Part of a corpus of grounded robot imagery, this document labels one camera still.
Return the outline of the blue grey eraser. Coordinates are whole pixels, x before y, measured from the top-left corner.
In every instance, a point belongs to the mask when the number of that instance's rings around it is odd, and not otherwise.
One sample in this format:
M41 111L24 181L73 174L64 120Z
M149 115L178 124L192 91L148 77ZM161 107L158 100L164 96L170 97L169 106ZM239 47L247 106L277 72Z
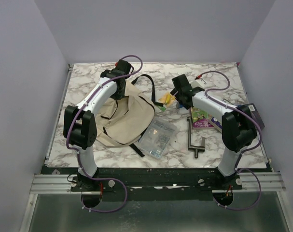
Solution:
M180 104L180 103L176 103L176 108L177 109L182 109L182 108L184 108L184 106L182 104Z

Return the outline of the yellow banana toy card pack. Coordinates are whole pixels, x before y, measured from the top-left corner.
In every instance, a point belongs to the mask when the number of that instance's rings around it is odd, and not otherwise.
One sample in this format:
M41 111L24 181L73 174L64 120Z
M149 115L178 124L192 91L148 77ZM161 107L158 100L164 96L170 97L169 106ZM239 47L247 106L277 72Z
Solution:
M154 105L162 112L166 111L176 100L176 97L170 92L163 94Z

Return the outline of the cream canvas backpack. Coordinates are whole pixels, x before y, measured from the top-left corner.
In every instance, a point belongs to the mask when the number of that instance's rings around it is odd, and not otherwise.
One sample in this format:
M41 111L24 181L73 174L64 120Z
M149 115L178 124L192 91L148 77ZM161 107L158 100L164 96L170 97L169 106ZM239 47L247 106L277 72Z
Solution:
M147 97L132 82L126 82L125 97L120 100L109 98L96 115L97 141L106 147L131 147L138 155L144 154L135 145L152 122L155 115L155 85L151 76L152 95Z

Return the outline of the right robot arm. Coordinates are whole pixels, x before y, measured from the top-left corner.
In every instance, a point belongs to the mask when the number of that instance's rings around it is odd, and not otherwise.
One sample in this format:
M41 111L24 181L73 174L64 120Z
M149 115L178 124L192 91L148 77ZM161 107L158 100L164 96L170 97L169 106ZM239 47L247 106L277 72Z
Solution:
M261 128L251 116L247 105L232 105L223 102L209 94L210 91L224 91L224 88L203 89L193 87L186 75L182 74L172 79L176 91L176 100L186 109L198 108L209 113L222 125L222 141L225 145L222 160L217 166L214 185L225 189L231 184L231 177L236 173L236 167L244 152L257 148L260 142L249 148Z

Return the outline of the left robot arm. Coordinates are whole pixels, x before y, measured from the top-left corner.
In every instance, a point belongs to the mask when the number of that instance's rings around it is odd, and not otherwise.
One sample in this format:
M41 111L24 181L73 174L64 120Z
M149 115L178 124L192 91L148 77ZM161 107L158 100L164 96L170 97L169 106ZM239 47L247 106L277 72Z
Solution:
M101 73L97 85L79 104L65 109L66 147L76 151L78 172L84 176L82 185L88 191L95 190L99 184L94 176L98 169L93 155L93 143L98 134L95 117L108 98L119 100L125 96L126 78L132 70L129 62L119 60L115 68Z

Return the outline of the purple treehouse book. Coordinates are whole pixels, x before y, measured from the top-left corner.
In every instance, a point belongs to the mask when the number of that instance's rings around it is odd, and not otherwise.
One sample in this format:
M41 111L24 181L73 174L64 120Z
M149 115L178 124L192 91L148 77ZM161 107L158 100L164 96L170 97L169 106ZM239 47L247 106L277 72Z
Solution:
M190 112L192 116L193 129L206 130L214 128L214 126L209 122L212 119L212 115L208 114L206 111L194 107L190 109Z

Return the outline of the clear plastic parts box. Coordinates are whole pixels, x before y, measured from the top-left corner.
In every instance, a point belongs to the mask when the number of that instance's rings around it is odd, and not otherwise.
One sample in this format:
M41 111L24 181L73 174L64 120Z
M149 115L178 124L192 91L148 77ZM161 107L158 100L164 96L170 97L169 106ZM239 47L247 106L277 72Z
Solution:
M161 159L177 131L173 123L154 117L137 142L137 147L144 155Z

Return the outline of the dark blue notebook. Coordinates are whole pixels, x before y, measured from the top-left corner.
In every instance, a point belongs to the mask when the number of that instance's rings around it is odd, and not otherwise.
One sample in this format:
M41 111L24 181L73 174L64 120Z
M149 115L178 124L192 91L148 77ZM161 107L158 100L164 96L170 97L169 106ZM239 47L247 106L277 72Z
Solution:
M261 130L263 130L265 128L265 125L259 115L259 112L256 108L256 106L254 105L254 103L248 103L246 104L246 106L248 106L250 112L251 112L251 117L257 122L258 126L260 127ZM214 117L211 117L211 119L209 120L209 123L220 133L222 133L222 124L215 119Z

